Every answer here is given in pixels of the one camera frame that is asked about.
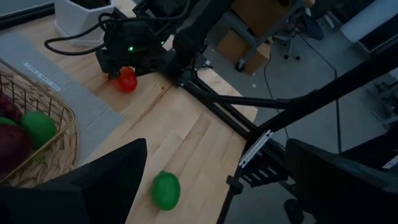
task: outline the black chair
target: black chair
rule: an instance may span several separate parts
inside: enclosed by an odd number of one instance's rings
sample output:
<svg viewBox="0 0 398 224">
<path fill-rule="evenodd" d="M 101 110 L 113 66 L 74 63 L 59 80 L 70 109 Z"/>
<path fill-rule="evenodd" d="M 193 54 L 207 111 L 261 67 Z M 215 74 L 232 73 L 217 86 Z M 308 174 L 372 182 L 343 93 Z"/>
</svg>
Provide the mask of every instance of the black chair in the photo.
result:
<svg viewBox="0 0 398 224">
<path fill-rule="evenodd" d="M 295 59 L 301 59 L 295 46 L 294 38 L 297 34 L 306 35 L 315 40 L 323 40 L 325 36 L 317 20 L 306 14 L 304 9 L 299 9 L 289 18 L 287 29 L 274 36 L 274 38 L 285 42 L 284 46 L 289 45 L 288 52 L 284 56 L 285 59 L 288 59 L 293 51 L 295 52 Z"/>
</svg>

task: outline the gray carpet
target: gray carpet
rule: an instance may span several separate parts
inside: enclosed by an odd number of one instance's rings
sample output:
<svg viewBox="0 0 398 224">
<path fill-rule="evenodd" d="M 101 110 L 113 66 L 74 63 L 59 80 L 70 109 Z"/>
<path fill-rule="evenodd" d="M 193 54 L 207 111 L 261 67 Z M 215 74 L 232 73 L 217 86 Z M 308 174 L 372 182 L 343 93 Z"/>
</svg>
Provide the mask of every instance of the gray carpet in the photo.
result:
<svg viewBox="0 0 398 224">
<path fill-rule="evenodd" d="M 43 4 L 53 2 L 52 0 L 29 0 L 29 1 L 15 1 L 15 0 L 1 0 L 0 1 L 0 16 L 4 16 L 13 12 L 30 9 Z"/>
<path fill-rule="evenodd" d="M 75 113 L 81 137 L 78 158 L 80 166 L 121 124 L 123 117 L 61 71 L 19 33 L 0 35 L 0 43 L 0 58 L 30 78 L 40 81 L 47 79 L 45 83 L 50 85 Z"/>
</svg>

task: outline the green lime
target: green lime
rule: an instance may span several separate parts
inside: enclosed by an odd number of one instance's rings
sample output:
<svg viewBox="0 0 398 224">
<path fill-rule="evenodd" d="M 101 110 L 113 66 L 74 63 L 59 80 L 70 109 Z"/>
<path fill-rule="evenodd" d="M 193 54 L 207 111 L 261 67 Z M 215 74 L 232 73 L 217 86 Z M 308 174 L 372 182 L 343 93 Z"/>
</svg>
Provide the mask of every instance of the green lime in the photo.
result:
<svg viewBox="0 0 398 224">
<path fill-rule="evenodd" d="M 30 111 L 21 118 L 21 126 L 32 138 L 34 149 L 40 149 L 47 141 L 57 133 L 55 123 L 51 117 L 39 111 Z"/>
<path fill-rule="evenodd" d="M 14 121 L 5 118 L 5 117 L 0 117 L 0 124 L 8 124 L 8 125 L 13 125 L 13 126 L 18 126 L 17 123 L 15 123 Z"/>
<path fill-rule="evenodd" d="M 173 209 L 180 199 L 180 182 L 169 172 L 161 171 L 152 183 L 152 201 L 161 210 Z"/>
</svg>

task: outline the wicker basket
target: wicker basket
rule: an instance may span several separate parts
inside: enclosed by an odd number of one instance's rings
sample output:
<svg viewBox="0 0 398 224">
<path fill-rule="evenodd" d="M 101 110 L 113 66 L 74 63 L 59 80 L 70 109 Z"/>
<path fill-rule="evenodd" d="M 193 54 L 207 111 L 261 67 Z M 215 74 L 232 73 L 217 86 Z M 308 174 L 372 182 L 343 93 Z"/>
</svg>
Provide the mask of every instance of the wicker basket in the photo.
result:
<svg viewBox="0 0 398 224">
<path fill-rule="evenodd" d="M 75 115 L 64 103 L 41 85 L 19 73 L 0 59 L 0 90 L 20 109 L 49 115 L 57 134 L 33 152 L 19 167 L 0 177 L 0 184 L 34 187 L 75 168 L 78 133 Z"/>
</svg>

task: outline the black cable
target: black cable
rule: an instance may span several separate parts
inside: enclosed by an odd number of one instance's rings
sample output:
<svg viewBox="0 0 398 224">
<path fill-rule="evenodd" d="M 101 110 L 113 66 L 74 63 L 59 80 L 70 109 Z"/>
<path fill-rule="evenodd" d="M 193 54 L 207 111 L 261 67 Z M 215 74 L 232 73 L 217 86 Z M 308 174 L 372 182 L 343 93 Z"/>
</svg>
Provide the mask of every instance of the black cable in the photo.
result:
<svg viewBox="0 0 398 224">
<path fill-rule="evenodd" d="M 331 69 L 333 69 L 335 73 L 335 80 L 338 78 L 337 76 L 337 70 L 324 58 L 315 48 L 313 48 L 308 41 L 306 41 L 301 35 L 298 35 L 301 37 L 301 39 L 315 52 L 318 54 L 320 58 L 322 58 L 323 61 L 325 61 Z M 340 104 L 338 99 L 335 101 L 336 102 L 336 128 L 337 128 L 337 149 L 338 153 L 342 152 L 342 146 L 341 146 L 341 124 L 340 124 Z"/>
<path fill-rule="evenodd" d="M 268 67 L 269 63 L 271 62 L 271 58 L 272 58 L 272 54 L 270 53 L 269 54 L 269 60 L 268 60 L 268 62 L 266 64 L 266 66 L 264 67 L 264 79 L 266 80 L 266 85 L 267 85 L 267 88 L 268 88 L 269 96 L 271 97 L 271 99 L 274 100 L 274 96 L 272 96 L 272 92 L 271 92 L 271 89 L 269 88 L 268 79 L 267 79 L 267 75 L 266 75 L 266 70 L 267 70 L 267 67 Z M 287 139 L 289 139 L 289 134 L 287 134 L 286 127 L 284 127 L 284 130 L 285 130 L 285 134 L 286 134 Z"/>
<path fill-rule="evenodd" d="M 93 27 L 91 27 L 88 30 L 82 32 L 81 34 L 72 35 L 72 36 L 69 36 L 69 37 L 57 37 L 57 38 L 52 38 L 52 39 L 46 40 L 44 42 L 44 46 L 46 48 L 48 48 L 49 50 L 51 50 L 52 52 L 55 52 L 55 53 L 58 53 L 58 54 L 61 54 L 61 55 L 67 55 L 67 56 L 86 55 L 86 54 L 93 53 L 93 52 L 95 52 L 95 51 L 97 51 L 99 49 L 102 49 L 104 46 L 106 46 L 112 40 L 112 38 L 110 38 L 107 42 L 104 42 L 104 43 L 100 44 L 99 46 L 93 47 L 92 49 L 89 49 L 89 50 L 84 50 L 82 52 L 65 52 L 65 51 L 58 50 L 58 49 L 55 49 L 55 48 L 51 47 L 49 45 L 49 43 L 58 42 L 58 41 L 64 41 L 64 40 L 73 40 L 73 39 L 76 39 L 76 38 L 79 38 L 79 37 L 83 37 L 84 35 L 87 35 L 90 32 L 92 32 L 93 30 L 97 29 L 101 24 L 105 24 L 107 22 L 109 22 L 109 20 L 105 20 L 102 23 L 97 23 Z"/>
<path fill-rule="evenodd" d="M 57 50 L 53 47 L 51 47 L 49 44 L 52 42 L 58 42 L 58 41 L 64 41 L 64 40 L 73 40 L 79 37 L 83 37 L 84 35 L 89 34 L 90 32 L 94 31 L 95 29 L 97 29 L 98 27 L 101 27 L 105 32 L 106 32 L 106 24 L 113 22 L 114 25 L 120 25 L 122 23 L 125 22 L 134 22 L 134 21 L 173 21 L 173 20 L 177 20 L 180 19 L 184 16 L 186 16 L 186 14 L 188 13 L 189 7 L 191 5 L 191 0 L 187 0 L 187 3 L 185 4 L 185 7 L 182 11 L 181 14 L 179 14 L 178 16 L 173 16 L 173 17 L 133 17 L 133 18 L 123 18 L 123 19 L 116 19 L 112 14 L 109 13 L 102 13 L 98 16 L 98 23 L 95 24 L 94 26 L 90 27 L 88 30 L 82 32 L 81 34 L 77 34 L 77 35 L 73 35 L 73 36 L 69 36 L 69 37 L 58 37 L 58 38 L 52 38 L 49 40 L 46 40 L 44 42 L 44 46 L 55 52 L 58 53 L 60 55 L 67 55 L 67 56 L 77 56 L 77 55 L 86 55 L 86 54 L 90 54 L 93 52 L 96 52 L 99 49 L 102 49 L 103 47 L 105 47 L 107 44 L 109 44 L 113 37 L 109 38 L 109 40 L 107 42 L 104 42 L 103 44 L 100 44 L 97 47 L 94 47 L 92 49 L 89 50 L 84 50 L 82 52 L 66 52 L 66 51 L 62 51 L 62 50 Z M 110 17 L 110 19 L 106 19 L 106 20 L 102 20 L 103 17 L 108 16 Z"/>
</svg>

